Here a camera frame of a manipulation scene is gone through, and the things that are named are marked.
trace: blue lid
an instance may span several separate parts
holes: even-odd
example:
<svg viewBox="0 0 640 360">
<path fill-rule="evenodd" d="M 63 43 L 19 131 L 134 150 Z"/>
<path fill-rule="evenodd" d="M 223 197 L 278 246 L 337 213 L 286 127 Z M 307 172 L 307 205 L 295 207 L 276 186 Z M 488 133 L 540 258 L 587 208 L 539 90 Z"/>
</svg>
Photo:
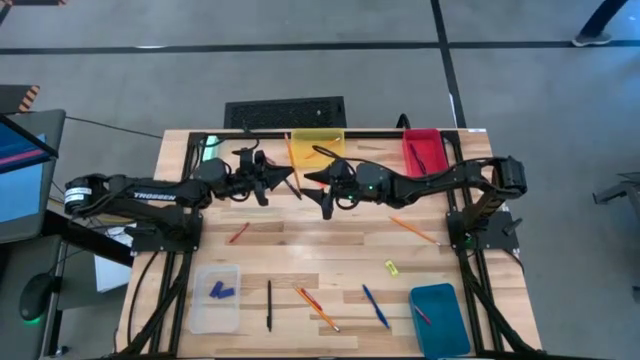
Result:
<svg viewBox="0 0 640 360">
<path fill-rule="evenodd" d="M 431 320 L 428 325 L 414 309 L 417 306 Z M 428 359 L 459 356 L 471 351 L 462 314 L 451 284 L 413 288 L 409 306 L 420 350 Z"/>
</svg>

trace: shoe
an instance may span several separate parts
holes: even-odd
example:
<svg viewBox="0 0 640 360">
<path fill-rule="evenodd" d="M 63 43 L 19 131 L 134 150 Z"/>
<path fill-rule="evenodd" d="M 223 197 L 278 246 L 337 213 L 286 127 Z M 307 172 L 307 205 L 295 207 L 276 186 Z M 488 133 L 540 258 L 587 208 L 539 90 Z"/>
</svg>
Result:
<svg viewBox="0 0 640 360">
<path fill-rule="evenodd" d="M 611 42 L 611 35 L 607 33 L 600 33 L 598 36 L 586 36 L 578 34 L 575 39 L 571 40 L 571 43 L 575 47 L 583 47 L 588 45 L 605 45 Z"/>
</svg>

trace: yellow container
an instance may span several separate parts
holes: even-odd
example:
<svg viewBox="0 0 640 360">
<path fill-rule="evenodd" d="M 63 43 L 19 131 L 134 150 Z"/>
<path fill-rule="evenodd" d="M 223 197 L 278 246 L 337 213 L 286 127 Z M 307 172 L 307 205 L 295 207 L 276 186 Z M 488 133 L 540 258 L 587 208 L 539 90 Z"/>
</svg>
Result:
<svg viewBox="0 0 640 360">
<path fill-rule="evenodd" d="M 325 167 L 333 161 L 332 158 L 313 150 L 313 145 L 322 146 L 344 156 L 346 147 L 344 129 L 294 129 L 291 131 L 293 159 L 297 167 Z"/>
</svg>

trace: red pen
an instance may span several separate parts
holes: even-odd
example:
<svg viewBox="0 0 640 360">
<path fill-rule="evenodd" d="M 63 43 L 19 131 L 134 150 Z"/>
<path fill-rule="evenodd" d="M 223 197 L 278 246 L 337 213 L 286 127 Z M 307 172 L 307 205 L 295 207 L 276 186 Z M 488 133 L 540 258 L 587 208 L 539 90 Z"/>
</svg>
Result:
<svg viewBox="0 0 640 360">
<path fill-rule="evenodd" d="M 240 231 L 238 231 L 235 235 L 233 235 L 231 237 L 231 239 L 229 240 L 229 244 L 231 244 L 232 242 L 236 241 L 236 239 L 242 235 L 242 233 L 247 230 L 247 227 L 249 227 L 249 223 L 244 224 L 244 226 L 242 227 L 242 229 L 240 229 Z"/>
<path fill-rule="evenodd" d="M 427 325 L 431 326 L 431 320 L 425 315 L 417 306 L 413 305 L 414 310 L 420 314 L 420 317 L 427 323 Z"/>
</svg>

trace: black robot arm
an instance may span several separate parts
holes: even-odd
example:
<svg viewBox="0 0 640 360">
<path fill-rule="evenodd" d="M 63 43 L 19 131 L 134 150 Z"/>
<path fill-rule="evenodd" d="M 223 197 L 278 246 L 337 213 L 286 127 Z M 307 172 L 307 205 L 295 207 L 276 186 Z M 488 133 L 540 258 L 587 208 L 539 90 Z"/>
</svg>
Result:
<svg viewBox="0 0 640 360">
<path fill-rule="evenodd" d="M 412 178 L 374 162 L 340 158 L 324 148 L 315 149 L 336 160 L 324 170 L 304 176 L 329 185 L 329 192 L 314 189 L 301 191 L 320 204 L 323 218 L 326 220 L 331 219 L 334 202 L 343 210 L 353 209 L 361 201 L 400 209 L 415 203 L 423 196 L 473 187 L 482 190 L 483 196 L 473 206 L 465 209 L 465 223 L 471 226 L 490 216 L 505 200 L 519 198 L 527 191 L 524 167 L 512 157 L 466 160 L 442 172 Z M 348 160 L 361 163 L 354 169 Z M 491 180 L 482 175 L 483 168 L 489 166 L 493 168 Z"/>
<path fill-rule="evenodd" d="M 66 184 L 65 212 L 74 218 L 111 214 L 131 218 L 136 228 L 125 229 L 133 237 L 132 251 L 193 251 L 199 246 L 202 217 L 198 210 L 208 207 L 212 198 L 245 201 L 253 193 L 261 206 L 269 204 L 267 189 L 275 189 L 292 172 L 289 166 L 271 165 L 263 151 L 240 149 L 240 166 L 219 158 L 203 162 L 193 179 L 179 182 L 124 175 L 91 174 Z M 157 207 L 144 200 L 169 201 Z M 192 209 L 185 213 L 184 208 Z"/>
<path fill-rule="evenodd" d="M 252 150 L 234 153 L 240 156 L 240 166 L 234 173 L 229 164 L 214 158 L 203 162 L 194 171 L 193 179 L 180 182 L 102 174 L 76 178 L 66 184 L 65 212 L 76 217 L 109 213 L 134 219 L 140 213 L 146 218 L 147 214 L 139 212 L 141 207 L 131 200 L 171 201 L 180 207 L 203 209 L 211 204 L 212 196 L 245 201 L 252 192 L 261 206 L 268 205 L 265 191 L 275 189 L 293 168 L 269 164 L 263 151 L 257 151 L 254 159 Z"/>
</svg>

